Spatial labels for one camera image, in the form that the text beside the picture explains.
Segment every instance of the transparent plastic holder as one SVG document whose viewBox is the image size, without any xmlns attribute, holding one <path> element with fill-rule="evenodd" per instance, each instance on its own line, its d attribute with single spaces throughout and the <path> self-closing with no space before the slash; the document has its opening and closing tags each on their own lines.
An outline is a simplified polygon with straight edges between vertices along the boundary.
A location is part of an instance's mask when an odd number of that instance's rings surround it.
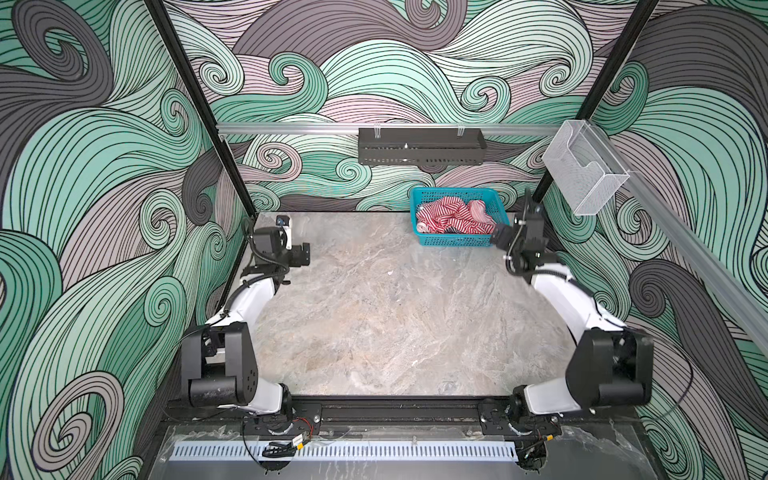
<svg viewBox="0 0 768 480">
<path fill-rule="evenodd" d="M 586 120 L 566 120 L 543 160 L 574 215 L 597 215 L 629 178 L 611 140 Z"/>
</svg>

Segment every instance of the black bracket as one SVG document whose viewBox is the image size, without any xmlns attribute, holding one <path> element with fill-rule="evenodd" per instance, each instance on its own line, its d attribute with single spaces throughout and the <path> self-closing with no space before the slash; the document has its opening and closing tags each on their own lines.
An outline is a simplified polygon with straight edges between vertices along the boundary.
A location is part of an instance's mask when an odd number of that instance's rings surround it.
<svg viewBox="0 0 768 480">
<path fill-rule="evenodd" d="M 485 399 L 478 405 L 483 435 L 519 435 L 507 418 L 508 402 Z"/>
<path fill-rule="evenodd" d="M 319 403 L 294 404 L 290 420 L 285 413 L 272 415 L 256 415 L 245 424 L 246 435 L 258 435 L 260 437 L 293 438 L 303 432 L 320 431 L 323 418 L 323 407 Z"/>
</svg>

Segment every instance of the red wire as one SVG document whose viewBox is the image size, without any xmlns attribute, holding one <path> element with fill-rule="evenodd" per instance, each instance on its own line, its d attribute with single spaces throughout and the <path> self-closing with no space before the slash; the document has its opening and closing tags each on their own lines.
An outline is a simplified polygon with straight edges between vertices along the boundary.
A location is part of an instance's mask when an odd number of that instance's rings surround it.
<svg viewBox="0 0 768 480">
<path fill-rule="evenodd" d="M 305 419 L 304 417 L 296 417 L 296 420 L 303 420 L 304 422 L 306 422 L 306 425 L 310 428 L 310 437 L 311 437 L 312 434 L 315 432 L 315 429 L 314 427 L 312 427 L 312 424 L 310 423 L 310 421 Z"/>
</svg>

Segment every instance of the laundry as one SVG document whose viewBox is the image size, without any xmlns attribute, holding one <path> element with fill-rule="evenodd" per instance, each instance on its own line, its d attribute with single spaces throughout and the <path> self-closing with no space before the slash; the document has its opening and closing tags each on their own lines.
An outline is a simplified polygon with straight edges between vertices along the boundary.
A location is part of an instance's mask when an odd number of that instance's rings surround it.
<svg viewBox="0 0 768 480">
<path fill-rule="evenodd" d="M 495 222 L 485 212 L 482 200 L 471 200 L 465 204 L 458 197 L 443 197 L 440 200 L 419 205 L 416 211 L 416 229 L 420 233 L 466 233 L 488 235 Z"/>
</svg>

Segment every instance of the black metal frame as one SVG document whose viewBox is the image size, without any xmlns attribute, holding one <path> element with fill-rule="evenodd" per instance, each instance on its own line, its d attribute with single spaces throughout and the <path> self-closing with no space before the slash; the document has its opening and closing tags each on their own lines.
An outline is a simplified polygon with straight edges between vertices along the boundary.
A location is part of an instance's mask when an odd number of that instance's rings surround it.
<svg viewBox="0 0 768 480">
<path fill-rule="evenodd" d="M 232 155 L 232 150 L 230 150 L 229 145 L 219 137 L 214 112 L 210 109 L 210 105 L 205 98 L 203 89 L 197 81 L 197 77 L 192 69 L 192 64 L 187 57 L 187 53 L 184 51 L 184 47 L 181 45 L 181 40 L 179 39 L 178 33 L 176 33 L 176 29 L 170 21 L 170 16 L 168 16 L 168 11 L 165 9 L 163 0 L 144 0 L 144 3 L 147 5 L 152 20 L 154 21 L 157 30 L 160 32 L 160 36 L 163 38 L 165 48 L 168 50 L 171 60 L 174 61 L 174 65 L 176 65 L 176 69 L 179 72 L 179 76 L 181 76 L 184 87 L 186 87 L 187 92 L 189 92 L 192 105 L 194 105 L 195 110 L 197 110 L 197 114 L 200 115 L 203 126 L 208 132 L 210 141 L 213 143 L 214 149 L 216 149 L 216 153 L 232 181 L 232 185 L 234 185 L 235 192 L 237 192 L 237 196 L 240 198 L 240 202 L 243 204 L 246 214 L 254 220 L 257 219 L 259 213 L 253 205 L 253 201 L 250 199 L 250 194 L 248 194 L 248 189 L 245 186 L 243 178 L 240 176 L 240 172 L 237 170 L 237 163 Z"/>
<path fill-rule="evenodd" d="M 505 441 L 515 442 L 520 448 L 530 445 L 538 436 L 499 433 L 496 425 L 483 415 L 484 407 L 489 402 L 500 406 L 509 405 L 508 396 L 294 396 L 292 399 L 296 417 L 306 418 L 312 423 L 313 430 L 320 432 L 325 439 L 337 439 L 354 431 L 360 426 L 405 426 L 405 427 L 462 427 L 462 430 L 482 432 L 483 435 L 498 435 Z M 240 410 L 217 410 L 213 408 L 193 408 L 181 402 L 169 402 L 167 418 L 163 418 L 155 432 L 157 454 L 169 427 L 178 425 L 198 425 L 220 427 L 223 424 L 245 422 L 243 430 L 246 436 L 266 435 L 263 426 L 254 417 Z M 648 437 L 642 421 L 634 408 L 610 407 L 589 411 L 553 415 L 559 426 L 573 426 L 587 430 L 598 438 L 615 436 L 615 425 L 630 426 L 637 436 L 645 456 L 658 478 L 668 478 L 656 450 Z M 284 440 L 292 438 L 298 432 L 309 430 L 304 422 L 295 422 L 295 428 L 289 435 L 269 434 L 270 439 Z M 153 458 L 145 459 L 145 468 L 140 478 L 146 478 L 154 464 Z"/>
<path fill-rule="evenodd" d="M 245 254 L 247 246 L 248 240 L 246 237 L 243 237 L 243 242 L 240 244 L 240 249 L 237 251 L 237 257 L 235 257 L 235 264 L 232 266 L 232 270 L 230 270 L 230 275 L 227 277 L 227 283 L 224 285 L 224 290 L 221 292 L 221 297 L 219 297 L 219 301 L 216 304 L 217 312 L 221 310 L 227 302 L 227 293 L 230 291 L 230 288 L 232 288 L 235 278 L 237 278 L 237 271 L 240 268 L 240 262 L 243 261 L 243 255 Z"/>
<path fill-rule="evenodd" d="M 621 67 L 624 66 L 627 57 L 634 47 L 634 43 L 637 41 L 637 37 L 640 36 L 643 27 L 648 22 L 651 14 L 654 13 L 658 2 L 659 0 L 640 0 L 637 3 L 632 11 L 632 15 L 627 20 L 627 24 L 624 26 L 624 30 L 621 31 L 616 39 L 611 53 L 608 54 L 608 59 L 600 70 L 598 78 L 592 84 L 592 88 L 589 89 L 584 103 L 581 104 L 575 120 L 589 120 L 592 118 L 592 115 L 603 100 L 603 96 L 608 91 L 608 88 L 611 87 L 616 75 L 621 71 Z M 533 193 L 533 200 L 536 203 L 541 203 L 544 200 L 550 185 L 552 185 L 552 176 L 547 170 L 544 172 L 544 176 L 538 182 Z"/>
<path fill-rule="evenodd" d="M 197 109 L 197 113 L 200 115 L 200 119 L 213 142 L 214 148 L 232 180 L 235 191 L 243 203 L 243 207 L 249 217 L 256 219 L 258 212 L 237 170 L 237 164 L 229 146 L 218 134 L 214 114 L 205 99 L 202 88 L 197 81 L 197 77 L 171 23 L 163 1 L 145 0 L 145 3 L 191 96 L 194 107 Z M 597 110 L 604 94 L 621 70 L 637 37 L 640 35 L 657 3 L 658 0 L 640 0 L 637 3 L 627 25 L 617 38 L 605 66 L 584 99 L 576 119 L 588 120 Z M 545 172 L 533 194 L 533 200 L 541 202 L 551 183 L 551 175 Z M 244 251 L 245 242 L 240 247 L 238 261 L 230 273 L 225 292 L 237 275 L 237 267 L 240 264 Z M 333 430 L 335 434 L 340 435 L 343 434 L 345 429 L 348 430 L 356 425 L 460 425 L 475 431 L 480 430 L 486 435 L 501 435 L 508 441 L 530 442 L 532 440 L 530 435 L 528 437 L 525 435 L 508 435 L 510 431 L 506 426 L 500 425 L 500 422 L 489 422 L 482 414 L 482 412 L 487 411 L 484 409 L 489 408 L 489 403 L 492 404 L 490 408 L 493 409 L 493 405 L 504 406 L 509 405 L 509 402 L 510 399 L 507 396 L 293 396 L 293 408 L 298 414 L 310 415 L 311 413 L 318 412 L 317 415 L 320 417 L 320 422 L 316 427 L 318 429 L 325 429 L 326 433 L 329 430 Z M 166 416 L 157 427 L 153 440 L 153 446 L 156 445 L 153 448 L 154 455 L 157 455 L 169 426 L 189 423 L 195 425 L 221 425 L 223 422 L 239 423 L 243 421 L 244 417 L 247 417 L 247 414 L 238 410 L 217 412 L 216 409 L 184 407 L 180 403 L 169 402 Z M 595 414 L 575 412 L 558 417 L 557 422 L 561 425 L 604 423 L 607 428 L 614 423 L 631 424 L 658 478 L 667 477 L 666 471 L 660 463 L 654 447 L 642 426 L 642 422 L 637 417 L 634 409 L 613 407 L 599 409 Z M 305 428 L 302 424 L 303 422 L 297 423 L 300 429 Z M 259 426 L 256 422 L 248 422 L 246 434 L 258 434 L 258 428 Z M 144 468 L 139 478 L 146 478 L 153 463 L 154 457 L 145 459 Z"/>
</svg>

